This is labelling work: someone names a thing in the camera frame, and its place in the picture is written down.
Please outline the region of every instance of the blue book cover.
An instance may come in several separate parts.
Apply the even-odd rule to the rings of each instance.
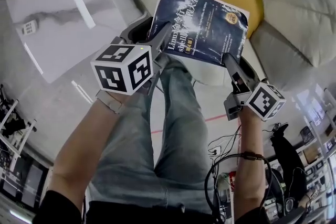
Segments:
[[[160,0],[149,38],[167,22],[172,33],[164,52],[218,66],[226,53],[239,62],[246,39],[244,13],[216,0]]]

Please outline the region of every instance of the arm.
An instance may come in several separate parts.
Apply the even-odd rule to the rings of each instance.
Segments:
[[[244,107],[241,120],[241,152],[249,151],[263,155],[263,135],[261,119],[248,107]],[[235,219],[260,206],[266,183],[263,161],[249,161],[241,158],[235,180],[234,214]]]
[[[124,95],[114,94],[123,103]],[[119,116],[97,100],[58,153],[49,190],[70,201],[79,211],[85,190]]]

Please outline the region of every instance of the yellow sticker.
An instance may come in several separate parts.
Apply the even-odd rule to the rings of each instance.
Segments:
[[[238,22],[238,16],[232,12],[226,14],[225,19],[232,25],[235,25]]]

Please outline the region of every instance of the black and white marker cube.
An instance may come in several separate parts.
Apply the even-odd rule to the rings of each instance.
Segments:
[[[285,103],[285,97],[274,86],[261,82],[247,100],[246,105],[266,121],[274,118]]]
[[[132,95],[153,76],[151,47],[109,44],[91,66],[102,90]]]

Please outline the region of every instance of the sofa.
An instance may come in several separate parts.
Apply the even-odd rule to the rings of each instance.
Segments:
[[[158,0],[141,1],[151,14],[155,13]],[[315,69],[336,57],[336,0],[262,1],[264,19],[249,42],[266,77],[284,91],[308,85]],[[223,83],[224,71],[218,67],[202,66],[201,62],[185,64],[198,81]]]

